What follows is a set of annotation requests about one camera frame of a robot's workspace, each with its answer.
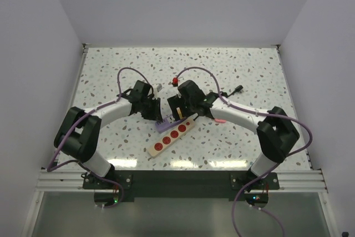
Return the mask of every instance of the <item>power strip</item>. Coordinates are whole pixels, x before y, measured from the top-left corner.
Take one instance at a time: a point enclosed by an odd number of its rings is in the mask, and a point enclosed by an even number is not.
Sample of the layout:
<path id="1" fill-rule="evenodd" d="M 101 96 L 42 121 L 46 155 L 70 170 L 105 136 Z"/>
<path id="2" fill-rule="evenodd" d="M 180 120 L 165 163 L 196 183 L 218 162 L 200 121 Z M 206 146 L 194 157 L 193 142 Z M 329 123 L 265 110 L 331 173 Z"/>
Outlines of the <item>power strip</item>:
<path id="1" fill-rule="evenodd" d="M 193 119 L 187 119 L 175 128 L 167 131 L 158 142 L 148 149 L 148 153 L 154 158 L 163 152 L 166 148 L 174 144 L 180 137 L 184 136 L 189 130 L 195 126 Z"/>

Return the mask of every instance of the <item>white wall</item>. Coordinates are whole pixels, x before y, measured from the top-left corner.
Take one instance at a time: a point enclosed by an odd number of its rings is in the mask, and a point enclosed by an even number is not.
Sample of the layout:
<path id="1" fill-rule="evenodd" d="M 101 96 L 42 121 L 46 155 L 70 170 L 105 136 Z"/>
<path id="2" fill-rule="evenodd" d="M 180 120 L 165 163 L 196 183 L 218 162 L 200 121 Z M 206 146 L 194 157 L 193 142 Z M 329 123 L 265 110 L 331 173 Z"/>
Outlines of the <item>white wall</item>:
<path id="1" fill-rule="evenodd" d="M 0 0 L 0 236 L 19 236 L 81 43 L 59 0 Z"/>
<path id="2" fill-rule="evenodd" d="M 355 0 L 308 0 L 281 46 L 300 119 L 315 134 L 309 149 L 342 231 L 355 234 Z"/>
<path id="3" fill-rule="evenodd" d="M 280 44 L 306 0 L 60 0 L 81 42 Z"/>

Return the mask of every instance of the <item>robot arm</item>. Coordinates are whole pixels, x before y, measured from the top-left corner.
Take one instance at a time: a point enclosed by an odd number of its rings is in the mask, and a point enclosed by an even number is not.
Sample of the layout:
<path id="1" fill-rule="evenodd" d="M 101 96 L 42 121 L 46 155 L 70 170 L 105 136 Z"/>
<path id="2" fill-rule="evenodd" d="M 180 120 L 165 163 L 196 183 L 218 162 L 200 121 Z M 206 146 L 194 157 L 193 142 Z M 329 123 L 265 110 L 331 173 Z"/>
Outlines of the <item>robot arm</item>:
<path id="1" fill-rule="evenodd" d="M 145 119 L 162 121 L 160 98 L 154 98 L 154 93 L 160 89 L 161 85 L 154 89 L 151 85 L 138 80 L 133 89 L 129 89 L 121 95 L 121 99 L 118 102 L 107 102 L 100 105 L 100 109 L 98 107 L 87 109 L 70 108 L 55 137 L 54 146 L 59 146 L 64 136 L 79 118 L 95 109 L 95 112 L 77 126 L 82 131 L 73 131 L 70 134 L 63 145 L 62 152 L 78 160 L 96 175 L 113 180 L 114 167 L 96 150 L 100 129 L 119 118 L 138 112 Z"/>
<path id="2" fill-rule="evenodd" d="M 271 110 L 255 109 L 230 100 L 228 100 L 229 104 L 226 104 L 217 93 L 210 92 L 205 95 L 191 80 L 181 84 L 178 90 L 179 95 L 168 99 L 173 117 L 176 120 L 197 113 L 199 116 L 206 116 L 211 119 L 224 119 L 258 135 L 262 152 L 241 181 L 243 184 L 263 175 L 276 164 L 282 163 L 300 138 L 296 128 L 287 119 L 246 113 L 231 108 L 230 104 L 257 113 L 286 115 L 283 109 L 279 107 L 274 107 Z"/>

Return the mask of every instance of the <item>terrazzo surface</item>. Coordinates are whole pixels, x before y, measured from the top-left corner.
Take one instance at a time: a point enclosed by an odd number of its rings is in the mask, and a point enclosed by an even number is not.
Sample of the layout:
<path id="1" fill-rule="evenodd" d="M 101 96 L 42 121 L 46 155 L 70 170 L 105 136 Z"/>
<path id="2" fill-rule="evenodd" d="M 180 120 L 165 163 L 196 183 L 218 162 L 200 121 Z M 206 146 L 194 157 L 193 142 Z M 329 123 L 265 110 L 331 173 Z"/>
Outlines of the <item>terrazzo surface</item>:
<path id="1" fill-rule="evenodd" d="M 115 99 L 118 94 L 116 75 L 122 67 L 141 71 L 151 84 L 161 83 L 161 112 L 171 113 L 166 99 L 177 93 L 171 80 L 184 67 L 201 66 L 216 75 L 221 89 L 231 92 L 243 85 L 244 92 L 231 100 L 254 108 L 282 107 L 295 116 L 277 50 L 274 48 L 89 48 L 73 105 L 89 108 Z M 132 87 L 138 74 L 124 70 L 122 89 Z M 200 70 L 190 70 L 181 80 L 192 79 L 207 93 L 216 92 L 212 78 Z M 198 118 L 196 126 L 178 142 L 152 158 L 147 149 L 159 134 L 155 122 L 140 114 L 121 118 L 101 129 L 98 151 L 116 169 L 137 170 L 245 170 L 256 160 L 261 149 L 256 135 L 232 123 L 216 123 Z M 299 140 L 294 149 L 302 146 Z M 59 163 L 68 160 L 59 156 Z M 80 169 L 68 164 L 63 169 Z M 286 159 L 277 170 L 309 170 L 306 152 Z"/>

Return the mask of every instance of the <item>pink object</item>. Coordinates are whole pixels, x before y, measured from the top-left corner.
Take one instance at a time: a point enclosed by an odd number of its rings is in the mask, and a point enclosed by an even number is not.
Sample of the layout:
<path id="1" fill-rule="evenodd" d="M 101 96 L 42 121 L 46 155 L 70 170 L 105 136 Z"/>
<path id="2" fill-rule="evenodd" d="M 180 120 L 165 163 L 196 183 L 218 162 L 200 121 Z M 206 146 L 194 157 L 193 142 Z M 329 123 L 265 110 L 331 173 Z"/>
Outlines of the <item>pink object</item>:
<path id="1" fill-rule="evenodd" d="M 224 119 L 215 119 L 215 122 L 218 122 L 218 123 L 226 123 L 227 121 L 224 120 Z"/>

